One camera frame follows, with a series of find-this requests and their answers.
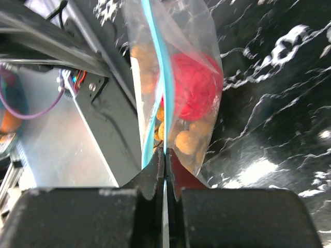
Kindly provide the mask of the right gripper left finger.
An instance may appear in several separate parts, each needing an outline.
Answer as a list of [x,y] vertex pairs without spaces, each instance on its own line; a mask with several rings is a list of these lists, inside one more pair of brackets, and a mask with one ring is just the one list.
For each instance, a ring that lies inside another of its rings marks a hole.
[[1,247],[162,247],[163,150],[120,188],[25,191]]

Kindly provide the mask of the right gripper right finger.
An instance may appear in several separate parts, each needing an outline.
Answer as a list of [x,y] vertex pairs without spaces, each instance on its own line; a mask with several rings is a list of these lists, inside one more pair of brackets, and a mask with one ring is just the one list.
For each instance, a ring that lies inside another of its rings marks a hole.
[[211,189],[165,157],[170,247],[321,247],[305,204],[283,189]]

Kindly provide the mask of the brown fake longan bunch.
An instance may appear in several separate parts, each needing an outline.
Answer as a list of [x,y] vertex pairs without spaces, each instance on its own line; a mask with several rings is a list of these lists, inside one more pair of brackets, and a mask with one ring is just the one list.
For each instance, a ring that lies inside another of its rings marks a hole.
[[[172,55],[183,53],[173,49]],[[210,53],[201,53],[212,57],[219,65],[220,62]],[[219,110],[221,93],[216,96],[212,111],[205,117],[195,121],[180,119],[175,116],[166,118],[164,101],[156,103],[157,84],[160,70],[157,55],[152,42],[135,44],[130,49],[130,62],[137,101],[140,143],[142,149],[142,167],[151,160],[152,154],[158,147],[172,148],[181,164],[192,174],[197,174],[201,168],[209,144],[212,130]],[[200,63],[211,71],[216,69],[204,57]]]

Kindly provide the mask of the red fake fruit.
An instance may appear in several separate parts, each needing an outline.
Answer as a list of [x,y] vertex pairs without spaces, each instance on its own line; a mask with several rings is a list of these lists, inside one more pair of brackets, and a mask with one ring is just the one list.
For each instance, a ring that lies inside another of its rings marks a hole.
[[216,72],[183,53],[171,57],[175,79],[174,115],[180,119],[195,121],[205,117],[222,90],[223,73],[219,65],[209,55],[204,57]]

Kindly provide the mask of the blue zip clear bag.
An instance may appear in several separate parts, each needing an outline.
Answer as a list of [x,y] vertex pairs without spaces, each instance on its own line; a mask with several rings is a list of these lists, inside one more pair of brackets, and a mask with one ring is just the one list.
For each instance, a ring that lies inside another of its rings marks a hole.
[[216,122],[223,70],[204,1],[124,1],[141,165],[159,150],[196,176]]

